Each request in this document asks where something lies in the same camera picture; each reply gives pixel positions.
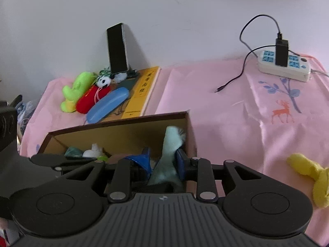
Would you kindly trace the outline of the light blue sock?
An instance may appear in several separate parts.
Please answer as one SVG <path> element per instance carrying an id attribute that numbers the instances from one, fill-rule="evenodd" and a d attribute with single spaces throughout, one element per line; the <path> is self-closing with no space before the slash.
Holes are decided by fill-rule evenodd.
<path id="1" fill-rule="evenodd" d="M 168 126 L 163 140 L 162 156 L 157 162 L 150 178 L 148 186 L 169 182 L 174 188 L 181 190 L 183 185 L 175 169 L 173 161 L 176 151 L 185 143 L 185 133 L 181 128 Z"/>

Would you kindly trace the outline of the brown cardboard box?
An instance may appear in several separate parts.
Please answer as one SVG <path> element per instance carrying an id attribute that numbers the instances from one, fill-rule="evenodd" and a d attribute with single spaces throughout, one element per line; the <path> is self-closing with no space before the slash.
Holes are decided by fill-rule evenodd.
<path id="1" fill-rule="evenodd" d="M 148 186 L 149 179 L 145 178 L 142 169 L 125 159 L 129 155 L 139 155 L 144 147 L 149 147 L 153 171 L 162 156 L 168 126 L 181 128 L 185 133 L 185 143 L 180 148 L 188 158 L 196 157 L 197 148 L 189 113 L 178 112 L 87 124 L 51 132 L 31 160 L 37 165 L 65 174 L 96 160 L 67 154 L 70 147 L 87 150 L 93 143 L 97 143 L 103 148 L 104 156 L 100 157 L 100 161 L 105 164 L 100 181 L 107 186 L 106 191 L 112 201 L 127 200 L 133 193 L 193 192 L 196 180 L 181 181 L 181 190 L 169 182 Z"/>

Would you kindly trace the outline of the white plush in box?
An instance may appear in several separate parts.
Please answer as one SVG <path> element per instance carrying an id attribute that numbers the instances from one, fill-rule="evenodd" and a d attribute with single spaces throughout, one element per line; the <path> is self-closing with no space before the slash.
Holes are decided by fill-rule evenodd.
<path id="1" fill-rule="evenodd" d="M 103 148 L 98 146 L 97 143 L 93 143 L 90 149 L 87 149 L 82 154 L 84 158 L 99 158 L 104 156 Z"/>

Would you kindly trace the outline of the cluttered items pile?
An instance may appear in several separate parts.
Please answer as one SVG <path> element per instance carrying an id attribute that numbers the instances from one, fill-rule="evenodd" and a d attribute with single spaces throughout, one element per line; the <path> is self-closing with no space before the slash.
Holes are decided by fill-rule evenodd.
<path id="1" fill-rule="evenodd" d="M 28 102 L 23 101 L 23 96 L 18 95 L 10 104 L 11 107 L 17 110 L 17 127 L 20 135 L 23 135 L 28 125 L 29 120 L 31 119 L 34 111 L 38 106 L 39 100 L 30 100 Z"/>

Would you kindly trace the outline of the yellow book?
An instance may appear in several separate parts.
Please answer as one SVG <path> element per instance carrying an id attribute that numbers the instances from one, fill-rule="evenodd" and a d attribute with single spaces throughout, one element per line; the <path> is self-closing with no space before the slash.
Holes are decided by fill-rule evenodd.
<path id="1" fill-rule="evenodd" d="M 137 71 L 136 79 L 127 79 L 119 84 L 130 90 L 129 97 L 112 110 L 101 122 L 141 117 L 148 105 L 161 68 L 155 66 Z"/>

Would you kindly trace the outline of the blue glasses case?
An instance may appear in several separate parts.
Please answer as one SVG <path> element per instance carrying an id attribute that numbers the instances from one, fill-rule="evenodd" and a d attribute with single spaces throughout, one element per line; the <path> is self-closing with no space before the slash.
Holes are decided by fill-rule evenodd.
<path id="1" fill-rule="evenodd" d="M 115 110 L 129 97 L 129 90 L 126 87 L 120 87 L 108 93 L 100 99 L 87 113 L 86 122 L 95 124 L 105 118 L 110 112 Z"/>

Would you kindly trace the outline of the pink printed tablecloth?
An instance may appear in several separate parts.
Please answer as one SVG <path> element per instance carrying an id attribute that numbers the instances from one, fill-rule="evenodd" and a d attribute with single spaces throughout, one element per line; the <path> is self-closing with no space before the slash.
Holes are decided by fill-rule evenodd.
<path id="1" fill-rule="evenodd" d="M 69 80 L 49 82 L 22 138 L 20 155 L 36 154 L 46 136 L 86 126 L 86 116 L 64 113 Z M 328 167 L 328 78 L 306 82 L 259 71 L 258 61 L 215 60 L 162 69 L 143 117 L 188 112 L 197 157 L 237 161 L 312 196 L 314 180 L 287 163 L 293 153 Z"/>

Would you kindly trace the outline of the red plush toy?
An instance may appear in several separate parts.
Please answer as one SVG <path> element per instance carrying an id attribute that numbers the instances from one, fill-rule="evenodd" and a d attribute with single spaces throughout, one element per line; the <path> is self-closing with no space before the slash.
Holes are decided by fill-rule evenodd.
<path id="1" fill-rule="evenodd" d="M 76 104 L 77 112 L 81 114 L 87 114 L 89 110 L 110 91 L 111 86 L 98 87 L 96 85 L 92 85 L 78 100 Z"/>

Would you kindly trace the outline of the small panda plush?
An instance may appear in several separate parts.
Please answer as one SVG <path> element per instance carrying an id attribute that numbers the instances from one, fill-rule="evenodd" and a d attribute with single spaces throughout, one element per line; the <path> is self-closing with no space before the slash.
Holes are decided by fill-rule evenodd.
<path id="1" fill-rule="evenodd" d="M 111 73 L 110 68 L 104 68 L 103 70 L 100 70 L 95 80 L 95 85 L 98 88 L 106 88 L 111 84 L 113 77 L 114 75 Z"/>

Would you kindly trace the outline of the green plush toy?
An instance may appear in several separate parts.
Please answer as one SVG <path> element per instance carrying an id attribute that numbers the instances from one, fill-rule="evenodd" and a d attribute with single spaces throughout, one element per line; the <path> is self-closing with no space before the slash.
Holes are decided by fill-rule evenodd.
<path id="1" fill-rule="evenodd" d="M 63 87 L 64 101 L 60 105 L 61 110 L 65 113 L 74 112 L 78 100 L 90 88 L 94 80 L 95 74 L 90 71 L 85 71 L 77 76 L 72 87 L 65 85 Z"/>

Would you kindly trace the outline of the black smartphone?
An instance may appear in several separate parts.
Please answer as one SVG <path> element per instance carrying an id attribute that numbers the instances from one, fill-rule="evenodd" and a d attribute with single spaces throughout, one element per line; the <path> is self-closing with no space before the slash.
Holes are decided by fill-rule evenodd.
<path id="1" fill-rule="evenodd" d="M 107 29 L 110 69 L 113 74 L 129 70 L 124 24 L 118 23 Z"/>

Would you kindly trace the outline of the yellow sock bundle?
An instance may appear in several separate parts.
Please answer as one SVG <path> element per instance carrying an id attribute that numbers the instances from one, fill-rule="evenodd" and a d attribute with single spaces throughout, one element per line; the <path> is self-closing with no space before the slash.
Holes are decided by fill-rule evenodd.
<path id="1" fill-rule="evenodd" d="M 313 202 L 318 208 L 328 207 L 328 167 L 322 167 L 301 153 L 291 154 L 287 158 L 287 163 L 300 175 L 314 180 Z"/>

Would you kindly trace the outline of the black charger adapter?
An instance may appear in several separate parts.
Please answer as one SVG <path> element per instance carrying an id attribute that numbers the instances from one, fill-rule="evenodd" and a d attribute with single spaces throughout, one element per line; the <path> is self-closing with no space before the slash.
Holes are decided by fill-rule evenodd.
<path id="1" fill-rule="evenodd" d="M 284 40 L 282 38 L 282 34 L 278 32 L 276 38 L 276 57 L 275 57 L 276 66 L 287 67 L 288 52 L 289 52 L 288 40 Z"/>

